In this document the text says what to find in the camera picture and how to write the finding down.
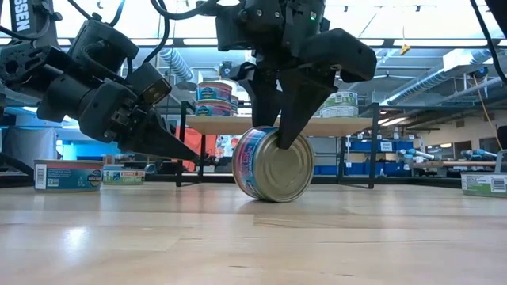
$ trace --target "metal can lid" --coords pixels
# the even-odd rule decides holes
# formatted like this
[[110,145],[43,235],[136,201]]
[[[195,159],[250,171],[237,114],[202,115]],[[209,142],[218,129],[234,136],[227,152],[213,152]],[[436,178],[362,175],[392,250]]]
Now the metal can lid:
[[313,151],[302,135],[288,150],[282,150],[277,145],[276,133],[267,134],[258,147],[254,176],[265,197],[274,202],[290,202],[300,197],[311,183]]

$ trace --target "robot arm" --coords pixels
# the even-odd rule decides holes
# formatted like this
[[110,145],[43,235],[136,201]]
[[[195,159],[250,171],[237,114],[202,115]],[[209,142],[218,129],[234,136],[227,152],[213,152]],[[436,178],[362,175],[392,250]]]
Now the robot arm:
[[[164,127],[153,105],[171,91],[164,77],[144,63],[125,79],[117,75],[139,48],[94,14],[68,53],[59,49],[52,0],[10,0],[12,28],[22,35],[0,53],[7,88],[40,99],[37,116],[79,122],[81,132],[122,151],[195,160],[196,154]],[[42,34],[38,40],[37,33]]]

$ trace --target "blue storage bin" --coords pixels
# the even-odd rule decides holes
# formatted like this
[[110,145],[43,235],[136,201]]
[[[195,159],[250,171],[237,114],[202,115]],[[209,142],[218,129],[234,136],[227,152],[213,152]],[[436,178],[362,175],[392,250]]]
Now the blue storage bin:
[[[380,170],[382,168],[384,168],[384,166],[385,166],[385,163],[377,162],[376,166],[375,166],[375,175],[380,175]],[[369,163],[364,163],[364,174],[370,175],[370,164]]]
[[396,142],[396,150],[409,150],[414,148],[414,142]]
[[345,175],[364,175],[364,163],[353,162],[352,167],[345,168]]
[[403,163],[386,162],[384,163],[383,172],[387,176],[394,175],[398,171],[403,170]]
[[319,174],[320,175],[337,175],[338,174],[338,166],[336,166],[336,165],[320,165],[319,166]]
[[372,142],[352,142],[350,150],[357,151],[370,151],[372,149]]

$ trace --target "metal table leg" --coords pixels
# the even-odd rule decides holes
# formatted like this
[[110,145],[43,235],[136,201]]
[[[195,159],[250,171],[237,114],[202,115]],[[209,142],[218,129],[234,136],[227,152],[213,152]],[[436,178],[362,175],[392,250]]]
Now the metal table leg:
[[368,178],[368,188],[375,187],[375,169],[377,159],[377,135],[379,134],[379,103],[372,104],[373,107],[373,125],[372,125],[372,150],[370,153],[370,177]]
[[346,137],[341,137],[340,139],[340,164],[338,166],[338,178],[337,183],[340,183],[340,180],[343,178],[345,174],[345,144],[347,143]]
[[[185,129],[187,123],[187,101],[181,102],[181,120],[180,120],[180,140],[185,142]],[[183,161],[177,161],[176,186],[181,187],[183,180]]]
[[202,182],[203,180],[205,157],[206,157],[206,135],[202,135],[200,137],[199,182]]

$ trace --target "blue can label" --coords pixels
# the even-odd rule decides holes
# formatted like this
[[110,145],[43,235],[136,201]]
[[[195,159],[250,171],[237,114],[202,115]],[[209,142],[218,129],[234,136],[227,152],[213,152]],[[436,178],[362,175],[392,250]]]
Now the blue can label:
[[102,171],[94,164],[38,164],[36,189],[94,189],[102,182]]
[[231,110],[222,106],[204,105],[197,107],[198,116],[230,116]]
[[256,127],[243,135],[242,141],[236,146],[234,151],[238,153],[234,156],[234,176],[237,178],[239,187],[253,198],[266,199],[259,188],[255,179],[255,157],[259,146],[264,137],[277,130],[277,127]]
[[231,87],[222,83],[206,83],[197,88],[197,100],[215,99],[231,102]]

